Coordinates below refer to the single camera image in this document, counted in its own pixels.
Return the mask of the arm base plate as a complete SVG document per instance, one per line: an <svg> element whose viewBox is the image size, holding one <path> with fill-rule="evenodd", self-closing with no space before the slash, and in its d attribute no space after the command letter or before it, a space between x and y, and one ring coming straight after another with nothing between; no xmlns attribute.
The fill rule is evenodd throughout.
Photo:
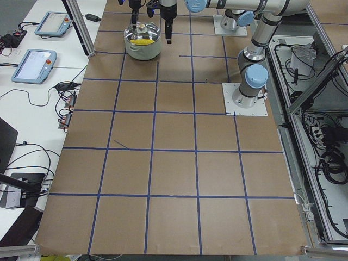
<svg viewBox="0 0 348 261"><path fill-rule="evenodd" d="M214 32L217 36L247 37L246 27L238 26L233 18L213 15Z"/></svg>
<svg viewBox="0 0 348 261"><path fill-rule="evenodd" d="M256 97L243 96L240 83L222 83L223 99L227 116L268 116L264 93L260 89Z"/></svg>

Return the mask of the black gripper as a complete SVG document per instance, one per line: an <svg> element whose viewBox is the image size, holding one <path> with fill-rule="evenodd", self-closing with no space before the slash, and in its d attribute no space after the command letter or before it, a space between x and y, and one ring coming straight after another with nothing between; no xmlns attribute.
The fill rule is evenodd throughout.
<svg viewBox="0 0 348 261"><path fill-rule="evenodd" d="M160 17L165 20L165 37L167 44L172 44L172 27L173 21L177 16L177 1L159 0L159 1L142 1L130 0L128 5L132 10L131 24L137 28L139 9L146 4L148 17L153 17L155 10L160 10Z"/></svg>

